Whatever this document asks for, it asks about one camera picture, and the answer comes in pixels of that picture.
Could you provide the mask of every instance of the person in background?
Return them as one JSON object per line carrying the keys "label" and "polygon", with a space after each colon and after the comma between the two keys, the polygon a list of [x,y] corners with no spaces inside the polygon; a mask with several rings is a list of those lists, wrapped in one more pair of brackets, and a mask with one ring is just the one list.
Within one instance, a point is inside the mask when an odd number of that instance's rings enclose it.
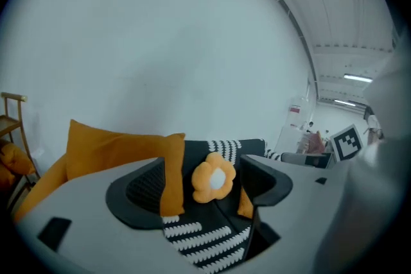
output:
{"label": "person in background", "polygon": [[308,124],[308,126],[311,128],[313,126],[314,122],[310,121],[310,123]]}

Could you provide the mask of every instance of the white wall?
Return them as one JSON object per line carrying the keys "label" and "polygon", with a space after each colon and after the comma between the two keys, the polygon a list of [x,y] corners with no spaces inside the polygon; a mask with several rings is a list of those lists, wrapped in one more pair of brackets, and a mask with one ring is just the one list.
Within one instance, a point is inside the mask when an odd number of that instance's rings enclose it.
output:
{"label": "white wall", "polygon": [[367,122],[360,114],[317,103],[313,122],[314,125],[311,130],[314,132],[319,130],[321,136],[325,136],[326,130],[329,130],[329,133],[327,134],[328,137],[338,133],[348,126],[351,126],[352,124],[355,124],[363,145],[367,145],[368,133],[365,135],[363,133],[368,126]]}
{"label": "white wall", "polygon": [[0,36],[0,89],[28,96],[41,171],[64,153],[71,118],[275,145],[306,93],[306,55],[274,0],[12,0]]}

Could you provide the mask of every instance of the white ceiling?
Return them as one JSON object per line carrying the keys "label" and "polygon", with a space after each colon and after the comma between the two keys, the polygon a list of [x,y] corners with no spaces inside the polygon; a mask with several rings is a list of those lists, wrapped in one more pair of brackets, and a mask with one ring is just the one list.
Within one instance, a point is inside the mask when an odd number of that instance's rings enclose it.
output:
{"label": "white ceiling", "polygon": [[367,83],[345,73],[374,78],[393,52],[392,19],[385,0],[284,0],[308,43],[318,99],[367,103]]}

